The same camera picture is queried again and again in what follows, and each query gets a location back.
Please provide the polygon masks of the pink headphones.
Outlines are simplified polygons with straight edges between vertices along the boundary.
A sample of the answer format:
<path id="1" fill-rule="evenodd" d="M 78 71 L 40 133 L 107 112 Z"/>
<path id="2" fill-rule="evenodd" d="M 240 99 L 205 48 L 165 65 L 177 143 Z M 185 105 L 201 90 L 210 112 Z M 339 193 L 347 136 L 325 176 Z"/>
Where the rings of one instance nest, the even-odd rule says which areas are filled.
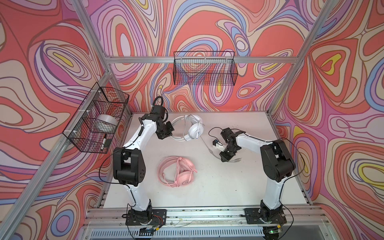
<path id="1" fill-rule="evenodd" d="M 174 180 L 167 180 L 165 170 L 172 165 L 176 166 Z M 179 156 L 169 156 L 163 159 L 157 169 L 157 177 L 161 184 L 170 188 L 185 187 L 194 180 L 194 174 L 198 171 L 193 162 L 187 158 Z"/>

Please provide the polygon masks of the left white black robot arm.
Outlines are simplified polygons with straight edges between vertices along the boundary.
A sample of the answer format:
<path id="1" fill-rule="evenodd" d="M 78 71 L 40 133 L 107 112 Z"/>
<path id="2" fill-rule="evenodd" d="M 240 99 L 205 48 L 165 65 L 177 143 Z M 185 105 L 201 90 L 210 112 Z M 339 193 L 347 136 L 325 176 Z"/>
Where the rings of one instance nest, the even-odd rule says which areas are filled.
<path id="1" fill-rule="evenodd" d="M 132 138 L 113 152 L 113 178 L 130 193 L 131 202 L 127 217 L 134 223 L 146 225 L 156 219 L 152 212 L 152 203 L 138 187 L 146 175 L 146 165 L 142 150 L 153 135 L 163 140 L 172 135 L 174 128 L 168 121 L 168 111 L 164 107 L 164 98 L 157 96 L 150 113 L 139 118 L 140 126 Z"/>

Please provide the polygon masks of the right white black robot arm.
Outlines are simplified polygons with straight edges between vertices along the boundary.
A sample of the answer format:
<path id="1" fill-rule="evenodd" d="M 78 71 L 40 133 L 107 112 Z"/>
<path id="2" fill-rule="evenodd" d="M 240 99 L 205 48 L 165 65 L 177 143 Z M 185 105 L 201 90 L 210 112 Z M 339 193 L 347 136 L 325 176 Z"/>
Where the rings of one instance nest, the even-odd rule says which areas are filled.
<path id="1" fill-rule="evenodd" d="M 278 217 L 284 213 L 281 195 L 285 181 L 296 169 L 296 164 L 286 144 L 281 139 L 265 141 L 241 130 L 233 132 L 230 128 L 223 129 L 221 136 L 227 144 L 220 152 L 222 162 L 229 162 L 243 148 L 261 156 L 263 170 L 268 177 L 266 191 L 258 213 L 248 218 L 259 219 L 265 224 L 276 222 Z"/>

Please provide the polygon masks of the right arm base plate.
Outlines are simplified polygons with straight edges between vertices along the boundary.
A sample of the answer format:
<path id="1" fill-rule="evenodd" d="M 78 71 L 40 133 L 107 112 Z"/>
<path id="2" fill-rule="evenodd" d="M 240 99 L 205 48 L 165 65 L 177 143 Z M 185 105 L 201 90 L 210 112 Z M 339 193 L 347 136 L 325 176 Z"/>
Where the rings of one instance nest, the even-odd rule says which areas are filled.
<path id="1" fill-rule="evenodd" d="M 246 208 L 244 214 L 247 224 L 284 225 L 287 223 L 283 209 L 267 210 L 267 208 Z"/>

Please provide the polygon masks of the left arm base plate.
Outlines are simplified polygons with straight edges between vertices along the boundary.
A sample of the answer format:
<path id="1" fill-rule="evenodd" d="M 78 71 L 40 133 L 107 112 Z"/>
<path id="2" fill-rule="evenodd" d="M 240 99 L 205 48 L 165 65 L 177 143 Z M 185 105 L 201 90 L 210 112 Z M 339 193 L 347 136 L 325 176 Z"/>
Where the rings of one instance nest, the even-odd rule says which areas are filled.
<path id="1" fill-rule="evenodd" d="M 162 226 L 166 224 L 167 210 L 151 211 L 129 210 L 126 214 L 126 226 Z"/>

